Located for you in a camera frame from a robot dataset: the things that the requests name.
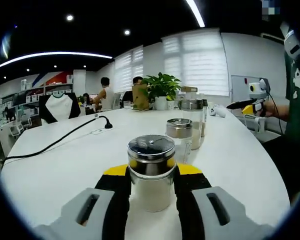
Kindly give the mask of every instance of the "brown paper bag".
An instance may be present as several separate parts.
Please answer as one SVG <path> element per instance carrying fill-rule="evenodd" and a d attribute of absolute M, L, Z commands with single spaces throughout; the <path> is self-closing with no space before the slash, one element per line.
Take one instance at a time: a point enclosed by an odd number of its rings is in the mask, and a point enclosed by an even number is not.
<path fill-rule="evenodd" d="M 133 109 L 149 110 L 149 100 L 142 92 L 142 90 L 140 90 L 143 89 L 144 91 L 146 91 L 147 88 L 147 84 L 138 84 L 132 87 Z"/>

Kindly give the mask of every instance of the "whiteboard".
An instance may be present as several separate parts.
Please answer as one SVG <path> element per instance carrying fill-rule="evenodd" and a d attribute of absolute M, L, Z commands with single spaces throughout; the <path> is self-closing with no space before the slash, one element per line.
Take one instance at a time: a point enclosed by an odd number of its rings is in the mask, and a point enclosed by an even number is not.
<path fill-rule="evenodd" d="M 249 100 L 249 84 L 258 83 L 262 77 L 231 75 L 232 80 L 232 102 Z"/>

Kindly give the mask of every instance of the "black power cord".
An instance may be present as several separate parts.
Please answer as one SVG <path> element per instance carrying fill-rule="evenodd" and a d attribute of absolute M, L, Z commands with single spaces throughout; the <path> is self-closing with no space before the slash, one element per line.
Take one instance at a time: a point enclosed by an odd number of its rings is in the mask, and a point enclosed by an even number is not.
<path fill-rule="evenodd" d="M 277 108 L 276 102 L 275 102 L 274 98 L 271 96 L 270 92 L 267 92 L 267 93 L 269 94 L 270 98 L 272 99 L 272 101 L 273 101 L 273 104 L 274 104 L 274 107 L 275 107 L 275 110 L 276 110 L 276 113 L 278 114 L 280 131 L 281 131 L 281 135 L 283 135 L 283 134 L 284 134 L 284 132 L 282 131 L 281 122 L 280 122 L 280 118 L 279 118 L 279 111 L 278 111 L 278 108 Z"/>
<path fill-rule="evenodd" d="M 106 116 L 99 116 L 99 118 L 105 118 L 106 120 L 106 124 L 104 126 L 105 129 L 111 129 L 113 126 L 112 124 L 109 122 L 109 119 Z M 83 126 L 93 122 L 94 120 L 96 120 L 97 118 L 91 119 L 87 122 L 85 122 L 84 124 L 81 124 L 80 126 L 76 127 L 75 129 L 73 129 L 72 131 L 68 132 L 66 135 L 64 135 L 63 137 L 61 137 L 60 139 L 58 139 L 57 141 L 51 143 L 49 146 L 45 147 L 44 149 L 37 151 L 35 153 L 31 153 L 31 154 L 27 154 L 27 155 L 20 155 L 20 156 L 8 156 L 4 161 L 3 164 L 5 163 L 5 161 L 7 161 L 8 159 L 21 159 L 21 158 L 30 158 L 39 154 L 42 154 L 44 151 L 48 150 L 49 148 L 51 148 L 53 145 L 56 145 L 57 143 L 61 142 L 63 139 L 65 139 L 66 137 L 68 137 L 70 134 L 72 134 L 73 132 L 77 131 L 78 129 L 82 128 Z"/>

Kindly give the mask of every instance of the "potted plant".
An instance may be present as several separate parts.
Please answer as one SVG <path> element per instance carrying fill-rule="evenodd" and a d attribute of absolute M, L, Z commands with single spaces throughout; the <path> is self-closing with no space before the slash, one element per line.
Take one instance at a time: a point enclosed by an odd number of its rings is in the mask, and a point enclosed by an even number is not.
<path fill-rule="evenodd" d="M 156 110 L 167 110 L 167 97 L 174 101 L 176 99 L 176 91 L 180 90 L 179 79 L 172 75 L 162 74 L 159 72 L 158 76 L 147 75 L 141 84 L 147 84 L 148 89 L 141 89 L 148 97 L 149 103 L 154 102 Z"/>

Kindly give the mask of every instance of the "white cloth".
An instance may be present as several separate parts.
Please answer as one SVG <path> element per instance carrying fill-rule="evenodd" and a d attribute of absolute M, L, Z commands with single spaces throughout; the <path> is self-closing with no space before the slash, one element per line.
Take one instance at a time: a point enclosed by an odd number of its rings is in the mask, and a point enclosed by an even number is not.
<path fill-rule="evenodd" d="M 69 119 L 72 107 L 72 99 L 66 94 L 61 97 L 51 95 L 45 103 L 46 108 L 58 122 Z"/>
<path fill-rule="evenodd" d="M 111 87 L 105 87 L 105 98 L 101 99 L 101 103 L 102 103 L 102 110 L 106 111 L 106 110 L 112 110 L 112 106 L 114 104 L 114 100 L 115 100 L 115 93 L 114 91 L 111 89 Z"/>

